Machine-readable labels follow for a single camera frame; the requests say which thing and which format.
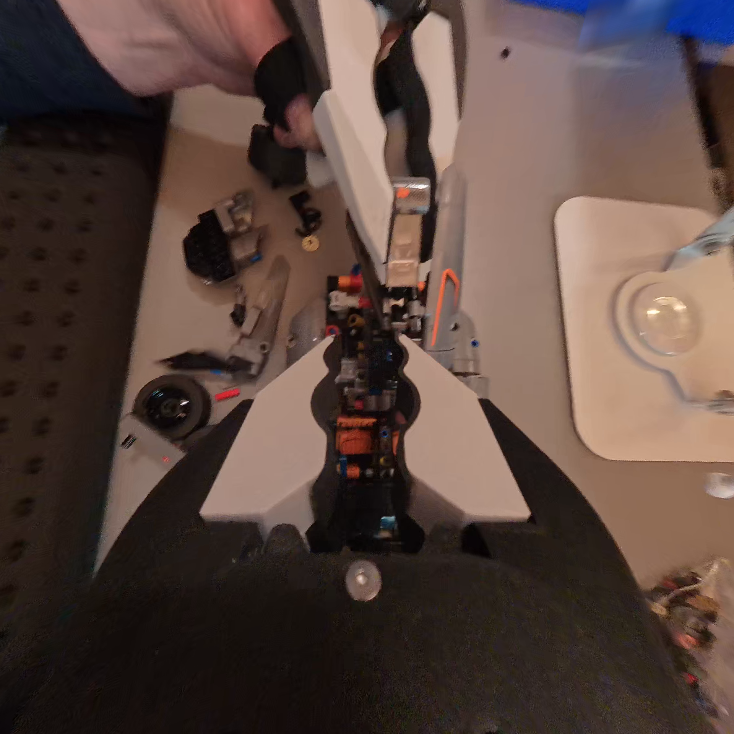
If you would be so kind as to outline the small black lego connector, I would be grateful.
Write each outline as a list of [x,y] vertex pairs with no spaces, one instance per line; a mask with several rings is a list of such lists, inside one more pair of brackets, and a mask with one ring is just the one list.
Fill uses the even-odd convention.
[[300,225],[295,232],[301,238],[307,238],[315,234],[322,225],[322,212],[311,205],[311,195],[307,189],[292,194],[289,204],[296,211]]

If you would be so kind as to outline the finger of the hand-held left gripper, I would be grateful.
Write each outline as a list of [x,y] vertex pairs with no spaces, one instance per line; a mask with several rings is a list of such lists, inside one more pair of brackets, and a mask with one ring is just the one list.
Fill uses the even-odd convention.
[[385,161],[391,177],[410,175],[408,164],[408,114],[390,86],[386,63],[408,21],[403,10],[427,11],[412,31],[410,42],[417,72],[425,88],[430,113],[428,136],[438,177],[454,160],[456,138],[463,114],[466,70],[464,7],[458,1],[376,2],[381,32],[375,60],[375,94],[387,129]]
[[387,16],[372,2],[313,2],[319,96],[317,132],[335,182],[374,265],[388,259],[393,186],[385,158],[387,128],[376,73],[389,45]]

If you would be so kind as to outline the black lego fender assembly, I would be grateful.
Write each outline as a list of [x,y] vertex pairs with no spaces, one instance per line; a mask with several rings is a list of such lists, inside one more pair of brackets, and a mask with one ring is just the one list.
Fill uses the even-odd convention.
[[182,246],[187,269],[205,284],[234,281],[262,260],[268,228],[255,225],[254,204],[254,192],[244,189],[198,215]]

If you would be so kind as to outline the lego car chassis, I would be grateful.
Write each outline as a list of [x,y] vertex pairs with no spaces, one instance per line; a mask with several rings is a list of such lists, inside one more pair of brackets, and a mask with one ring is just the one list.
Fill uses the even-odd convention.
[[358,271],[329,276],[319,324],[334,341],[326,351],[333,382],[318,384],[312,399],[326,428],[326,464],[311,491],[314,522],[305,536],[314,552],[419,551],[438,528],[439,537],[460,537],[475,521],[460,519],[450,504],[408,468],[405,433],[425,416],[427,398],[406,380],[410,361],[404,335],[454,375],[454,381],[484,387],[478,359],[464,357],[460,342],[469,317],[459,310],[463,269],[466,180],[455,164],[436,188],[437,224],[432,264],[448,265],[427,284],[388,296],[347,217]]

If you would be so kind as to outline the plastic bag with lego pieces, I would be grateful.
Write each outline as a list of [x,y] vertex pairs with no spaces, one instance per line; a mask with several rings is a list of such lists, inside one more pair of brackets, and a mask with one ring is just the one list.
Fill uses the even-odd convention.
[[713,557],[678,568],[649,589],[647,602],[700,710],[716,732],[732,732],[732,563]]

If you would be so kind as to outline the white metal stand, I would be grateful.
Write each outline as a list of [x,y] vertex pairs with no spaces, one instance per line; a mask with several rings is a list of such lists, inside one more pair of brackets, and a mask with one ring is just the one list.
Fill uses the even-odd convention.
[[582,441],[609,460],[731,463],[732,209],[575,197],[554,226]]

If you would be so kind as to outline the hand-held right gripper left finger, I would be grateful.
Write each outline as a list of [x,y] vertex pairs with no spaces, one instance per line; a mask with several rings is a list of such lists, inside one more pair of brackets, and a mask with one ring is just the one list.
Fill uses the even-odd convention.
[[328,375],[326,337],[260,390],[204,501],[211,521],[253,522],[263,538],[290,525],[305,537],[314,523],[311,490],[326,458],[326,434],[311,399]]

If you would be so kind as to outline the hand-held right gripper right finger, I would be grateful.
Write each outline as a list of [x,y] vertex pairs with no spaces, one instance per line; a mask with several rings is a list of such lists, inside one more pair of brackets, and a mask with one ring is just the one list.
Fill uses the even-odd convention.
[[417,391],[404,434],[408,516],[429,535],[437,526],[525,523],[531,515],[479,397],[402,335],[403,374]]

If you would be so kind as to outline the blue plastic bin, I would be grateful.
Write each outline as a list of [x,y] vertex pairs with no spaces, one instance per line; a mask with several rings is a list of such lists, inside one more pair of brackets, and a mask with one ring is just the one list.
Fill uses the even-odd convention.
[[733,42],[732,1],[521,1],[583,17],[583,42],[611,43],[666,32],[719,45]]

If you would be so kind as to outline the grey lego wing assembly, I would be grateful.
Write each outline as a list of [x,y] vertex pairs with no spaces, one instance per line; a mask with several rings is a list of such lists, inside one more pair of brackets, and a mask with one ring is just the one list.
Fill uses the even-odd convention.
[[171,370],[217,372],[238,380],[256,380],[264,370],[273,350],[278,323],[286,295],[291,267],[284,255],[277,255],[268,275],[246,310],[237,307],[233,315],[239,334],[227,354],[182,352],[159,361]]

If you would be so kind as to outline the person's left hand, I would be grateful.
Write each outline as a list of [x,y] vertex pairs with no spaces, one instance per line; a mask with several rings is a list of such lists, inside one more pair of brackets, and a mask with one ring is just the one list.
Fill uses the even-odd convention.
[[55,109],[148,115],[146,100],[204,85],[256,96],[287,148],[317,150],[297,46],[274,2],[57,2],[65,44]]

